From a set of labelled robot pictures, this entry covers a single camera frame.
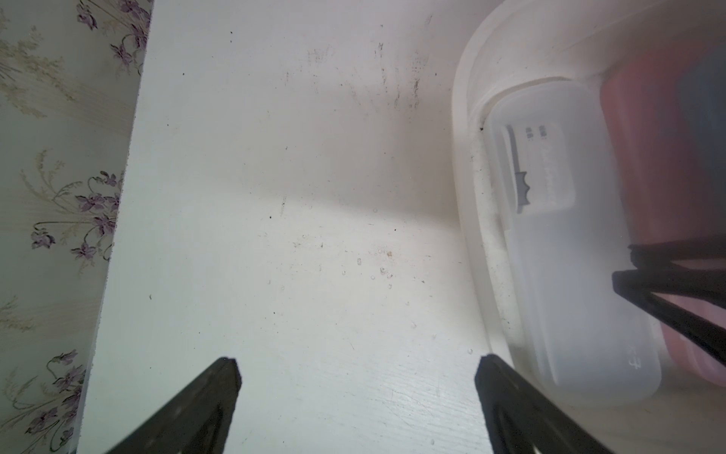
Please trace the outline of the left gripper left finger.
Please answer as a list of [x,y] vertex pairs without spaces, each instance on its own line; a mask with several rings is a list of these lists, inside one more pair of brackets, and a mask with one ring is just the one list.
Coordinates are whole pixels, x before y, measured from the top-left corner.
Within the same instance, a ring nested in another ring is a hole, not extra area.
[[236,360],[219,358],[110,452],[219,454],[240,389]]

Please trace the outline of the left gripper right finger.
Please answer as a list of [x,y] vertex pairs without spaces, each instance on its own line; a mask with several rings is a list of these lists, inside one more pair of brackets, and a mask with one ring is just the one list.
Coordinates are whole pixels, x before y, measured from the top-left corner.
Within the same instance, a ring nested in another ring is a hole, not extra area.
[[495,453],[608,453],[497,355],[480,359],[476,391]]

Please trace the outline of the pink pencil case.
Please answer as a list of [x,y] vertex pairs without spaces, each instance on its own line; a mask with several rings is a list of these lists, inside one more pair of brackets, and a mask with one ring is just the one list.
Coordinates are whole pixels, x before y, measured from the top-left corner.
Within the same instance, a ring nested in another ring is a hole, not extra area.
[[725,232],[725,45],[673,42],[631,58],[600,104],[636,244]]

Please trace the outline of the white plastic storage box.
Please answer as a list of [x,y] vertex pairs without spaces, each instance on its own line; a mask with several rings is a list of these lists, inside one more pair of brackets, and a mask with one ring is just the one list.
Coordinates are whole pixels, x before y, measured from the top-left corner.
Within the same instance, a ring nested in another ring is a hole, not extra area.
[[725,262],[639,269],[629,249],[629,266],[613,274],[613,288],[648,315],[661,384],[652,396],[626,405],[576,407],[559,401],[531,370],[483,125],[504,96],[550,81],[586,86],[602,111],[600,90],[616,69],[650,49],[690,40],[725,45],[723,2],[506,1],[473,35],[454,82],[453,166],[489,345],[482,357],[503,359],[608,453],[724,452]]

